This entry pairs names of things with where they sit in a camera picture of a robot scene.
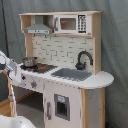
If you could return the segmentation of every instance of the tile backsplash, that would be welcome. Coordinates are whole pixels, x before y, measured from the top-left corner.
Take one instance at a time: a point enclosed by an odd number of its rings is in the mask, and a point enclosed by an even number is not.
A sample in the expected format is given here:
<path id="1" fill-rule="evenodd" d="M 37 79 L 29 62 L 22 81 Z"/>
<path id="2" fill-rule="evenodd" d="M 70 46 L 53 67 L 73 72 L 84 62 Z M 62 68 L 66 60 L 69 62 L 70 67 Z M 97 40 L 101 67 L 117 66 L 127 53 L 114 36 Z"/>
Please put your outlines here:
<path id="1" fill-rule="evenodd" d="M 93 57 L 93 38 L 33 34 L 32 42 L 33 56 L 41 63 L 75 68 L 81 51 L 86 50 Z M 86 70 L 93 70 L 86 55 L 82 55 L 81 62 L 86 62 Z"/>

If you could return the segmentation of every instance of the stainless steel basin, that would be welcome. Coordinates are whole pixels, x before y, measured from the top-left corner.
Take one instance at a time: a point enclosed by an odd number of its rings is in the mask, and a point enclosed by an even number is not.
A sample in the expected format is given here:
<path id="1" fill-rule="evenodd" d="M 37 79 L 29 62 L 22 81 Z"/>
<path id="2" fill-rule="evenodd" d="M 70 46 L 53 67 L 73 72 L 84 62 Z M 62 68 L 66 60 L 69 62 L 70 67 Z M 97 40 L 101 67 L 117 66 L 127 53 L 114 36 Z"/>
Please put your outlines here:
<path id="1" fill-rule="evenodd" d="M 92 75 L 91 72 L 62 68 L 51 74 L 54 77 L 59 77 L 63 79 L 73 80 L 73 81 L 83 81 Z"/>

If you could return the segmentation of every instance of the faucet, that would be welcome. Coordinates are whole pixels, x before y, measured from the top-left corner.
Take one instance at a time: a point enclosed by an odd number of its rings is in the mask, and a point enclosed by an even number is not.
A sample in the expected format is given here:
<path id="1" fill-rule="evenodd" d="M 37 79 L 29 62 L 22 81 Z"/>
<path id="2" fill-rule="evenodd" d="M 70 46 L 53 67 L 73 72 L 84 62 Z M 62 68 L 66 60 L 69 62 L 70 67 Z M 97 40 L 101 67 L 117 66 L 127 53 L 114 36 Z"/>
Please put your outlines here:
<path id="1" fill-rule="evenodd" d="M 82 64 L 82 63 L 80 62 L 80 58 L 81 58 L 81 56 L 82 56 L 83 54 L 86 54 L 86 55 L 89 57 L 89 59 L 90 59 L 90 65 L 93 65 L 92 56 L 91 56 L 88 52 L 82 51 L 82 52 L 80 52 L 80 53 L 78 54 L 78 63 L 76 64 L 77 70 L 83 70 L 83 69 L 85 69 L 85 64 L 86 64 L 86 62 L 85 62 L 84 64 Z"/>

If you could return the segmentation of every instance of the pot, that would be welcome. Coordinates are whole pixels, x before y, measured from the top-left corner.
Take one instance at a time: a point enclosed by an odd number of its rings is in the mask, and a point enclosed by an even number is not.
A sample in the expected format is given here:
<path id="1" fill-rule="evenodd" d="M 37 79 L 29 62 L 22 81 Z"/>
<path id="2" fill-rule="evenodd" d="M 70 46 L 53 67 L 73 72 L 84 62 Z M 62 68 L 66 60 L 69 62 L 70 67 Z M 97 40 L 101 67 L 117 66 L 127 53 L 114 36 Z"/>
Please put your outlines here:
<path id="1" fill-rule="evenodd" d="M 37 65 L 37 57 L 26 57 L 23 59 L 23 64 L 26 67 L 33 67 Z"/>

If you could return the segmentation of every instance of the knob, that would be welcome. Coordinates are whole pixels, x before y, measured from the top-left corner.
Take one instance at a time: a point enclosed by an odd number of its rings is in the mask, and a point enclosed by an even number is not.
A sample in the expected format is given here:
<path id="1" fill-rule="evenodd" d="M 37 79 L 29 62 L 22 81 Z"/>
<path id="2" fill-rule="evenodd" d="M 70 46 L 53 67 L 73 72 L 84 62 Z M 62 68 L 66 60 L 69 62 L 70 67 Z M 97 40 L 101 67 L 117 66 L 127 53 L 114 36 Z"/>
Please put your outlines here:
<path id="1" fill-rule="evenodd" d="M 31 83 L 31 86 L 32 86 L 32 88 L 36 88 L 37 83 L 35 81 L 33 81 L 33 83 Z"/>
<path id="2" fill-rule="evenodd" d="M 23 76 L 22 79 L 25 80 L 25 76 Z"/>

